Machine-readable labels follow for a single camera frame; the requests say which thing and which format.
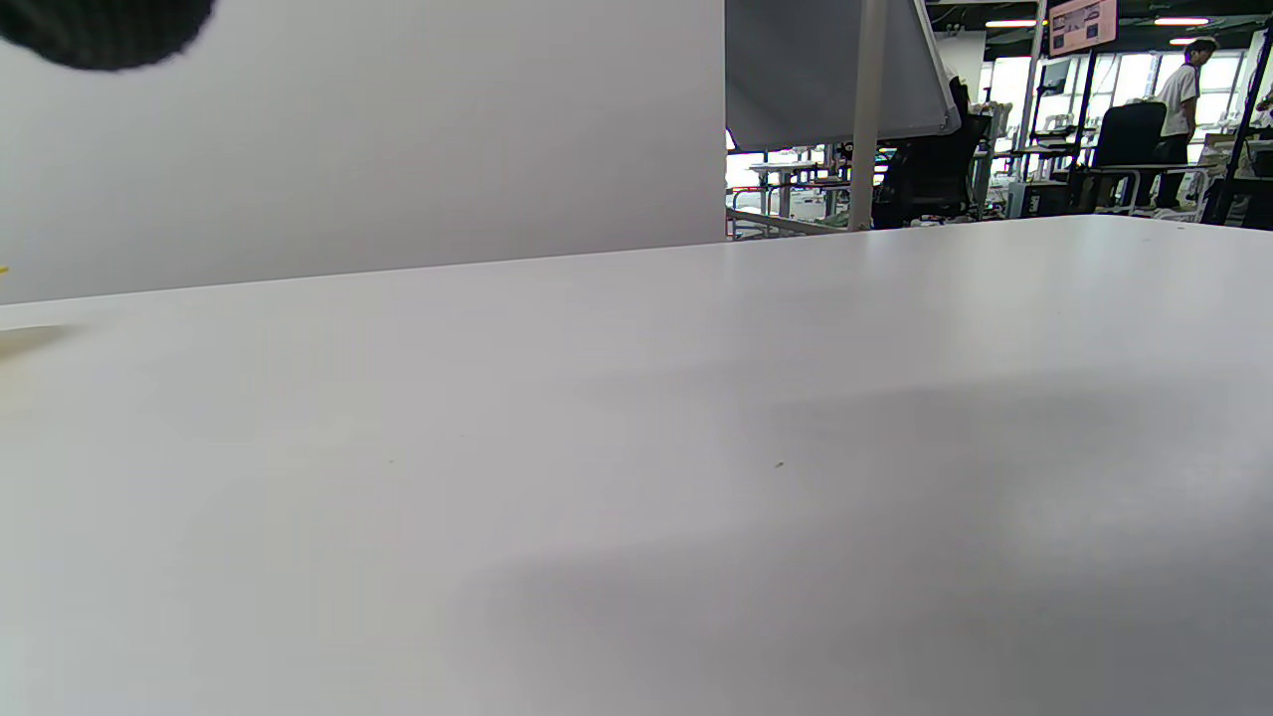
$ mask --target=ceiling light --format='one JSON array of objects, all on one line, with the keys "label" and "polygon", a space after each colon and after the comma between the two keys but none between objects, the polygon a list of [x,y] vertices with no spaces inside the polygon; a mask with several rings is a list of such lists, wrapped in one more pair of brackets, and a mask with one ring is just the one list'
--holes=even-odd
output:
[{"label": "ceiling light", "polygon": [[985,27],[1034,27],[1034,20],[990,20]]},{"label": "ceiling light", "polygon": [[1211,20],[1207,18],[1158,18],[1153,20],[1153,24],[1160,27],[1199,27],[1209,23]]}]

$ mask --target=office chair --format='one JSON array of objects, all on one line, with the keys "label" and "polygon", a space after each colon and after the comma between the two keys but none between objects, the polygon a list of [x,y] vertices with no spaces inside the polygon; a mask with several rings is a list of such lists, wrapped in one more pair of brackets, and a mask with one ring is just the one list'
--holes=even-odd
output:
[{"label": "office chair", "polygon": [[[1153,178],[1165,173],[1206,173],[1192,164],[1162,164],[1155,149],[1167,116],[1161,102],[1141,102],[1105,112],[1096,154],[1087,169],[1080,200],[1081,213],[1128,214],[1148,206]],[[1127,181],[1114,201],[1118,185]]]},{"label": "office chair", "polygon": [[876,228],[901,228],[922,215],[961,217],[973,209],[973,155],[993,117],[966,115],[957,131],[913,139],[889,163],[872,210]]}]

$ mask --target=chair backrest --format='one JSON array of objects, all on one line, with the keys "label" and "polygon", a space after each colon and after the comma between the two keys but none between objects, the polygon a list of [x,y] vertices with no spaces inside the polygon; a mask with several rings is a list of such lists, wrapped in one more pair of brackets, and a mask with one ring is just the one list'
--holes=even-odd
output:
[{"label": "chair backrest", "polygon": [[967,205],[969,169],[993,117],[967,115],[957,131],[946,136],[910,140],[889,163],[883,186],[903,189],[911,201]]},{"label": "chair backrest", "polygon": [[1161,102],[1139,102],[1105,112],[1092,166],[1152,164],[1166,117],[1167,106]]}]

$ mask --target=table surface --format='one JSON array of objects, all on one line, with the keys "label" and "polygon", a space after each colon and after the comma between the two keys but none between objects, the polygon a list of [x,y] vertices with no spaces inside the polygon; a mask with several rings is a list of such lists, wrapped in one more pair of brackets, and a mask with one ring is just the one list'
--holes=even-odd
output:
[{"label": "table surface", "polygon": [[1270,276],[1083,217],[0,310],[0,712],[1264,713]]}]

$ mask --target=white wall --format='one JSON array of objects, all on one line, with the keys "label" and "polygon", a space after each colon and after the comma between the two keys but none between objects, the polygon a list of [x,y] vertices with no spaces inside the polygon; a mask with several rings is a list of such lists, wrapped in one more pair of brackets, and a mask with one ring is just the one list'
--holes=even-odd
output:
[{"label": "white wall", "polygon": [[169,65],[0,76],[0,302],[724,231],[719,1],[222,0]]},{"label": "white wall", "polygon": [[937,33],[937,54],[942,62],[967,85],[973,102],[980,102],[981,61],[985,59],[985,32],[962,31],[959,34]]}]

